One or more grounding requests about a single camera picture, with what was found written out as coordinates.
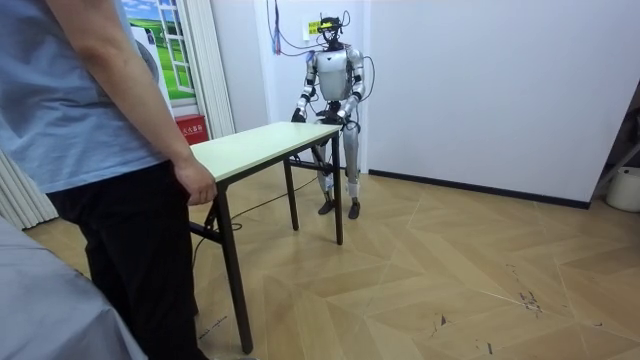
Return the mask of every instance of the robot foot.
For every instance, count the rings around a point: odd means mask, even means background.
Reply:
[[[327,215],[328,213],[331,212],[331,210],[333,210],[333,208],[336,207],[336,203],[334,200],[327,200],[325,201],[324,205],[322,205],[322,207],[320,208],[320,210],[318,210],[318,214],[320,215]]]
[[[354,202],[349,209],[349,219],[355,220],[360,216],[360,203]]]

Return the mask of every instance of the white cylindrical object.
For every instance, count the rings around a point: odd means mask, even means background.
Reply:
[[[618,170],[609,187],[607,204],[624,211],[640,212],[640,169],[623,167]]]

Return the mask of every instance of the white curtain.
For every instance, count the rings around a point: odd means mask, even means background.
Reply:
[[[34,227],[58,214],[33,181],[0,152],[0,216],[18,229]]]
[[[184,32],[200,113],[207,119],[211,138],[235,133],[227,81],[222,67],[218,37],[209,0],[185,1],[176,4]]]

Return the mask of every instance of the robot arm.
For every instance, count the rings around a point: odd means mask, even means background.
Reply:
[[[347,101],[342,105],[342,109],[338,111],[338,116],[346,119],[356,109],[356,106],[362,101],[365,93],[364,85],[364,57],[362,53],[356,49],[348,49],[347,56],[353,66],[353,91]]]
[[[316,77],[318,69],[316,68],[317,57],[315,53],[311,53],[307,58],[307,76],[305,78],[304,90],[296,105],[296,110],[293,113],[292,122],[305,122],[307,118],[307,104],[311,101],[311,98],[316,95]]]

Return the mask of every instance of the black metal table frame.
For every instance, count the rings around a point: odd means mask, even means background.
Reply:
[[[304,150],[310,149],[313,146],[325,143],[331,140],[332,151],[332,164],[328,168],[322,168],[311,163],[298,163],[290,160],[291,156],[294,156]],[[287,194],[289,198],[289,209],[291,211],[291,224],[295,231],[298,231],[300,224],[298,223],[298,210],[296,206],[295,189],[293,186],[293,175],[291,173],[291,167],[302,167],[305,169],[313,169],[320,171],[328,171],[333,173],[334,179],[334,198],[337,204],[341,203],[341,185],[340,185],[340,130],[336,130],[327,136],[324,136],[318,140],[314,140],[307,144],[304,144],[294,150],[287,152],[286,154],[277,156],[273,159],[264,161],[256,166],[253,166],[247,170],[244,170],[238,174],[235,174],[227,179],[217,182],[218,196],[213,201],[211,210],[207,215],[204,226],[196,223],[191,223],[191,232],[202,236],[207,240],[211,240],[222,246],[222,252],[224,254],[224,262],[227,268],[227,275],[229,278],[229,286],[231,288],[231,297],[233,300],[233,307],[236,314],[236,320],[238,322],[238,332],[240,333],[240,342],[242,343],[242,351],[245,354],[249,354],[253,351],[253,339],[251,337],[251,328],[249,325],[249,314],[247,312],[247,304],[244,297],[244,288],[242,285],[242,276],[240,275],[240,264],[238,263],[238,253],[236,250],[235,239],[233,236],[233,229],[231,226],[231,214],[229,213],[229,202],[227,199],[227,189],[233,183],[242,180],[250,175],[253,175],[259,171],[262,171],[278,162],[284,163],[285,180],[287,183]],[[337,206],[335,210],[336,217],[336,238],[338,245],[342,245],[343,233],[342,233],[342,212],[340,207]],[[217,221],[218,229],[213,229],[213,222]]]

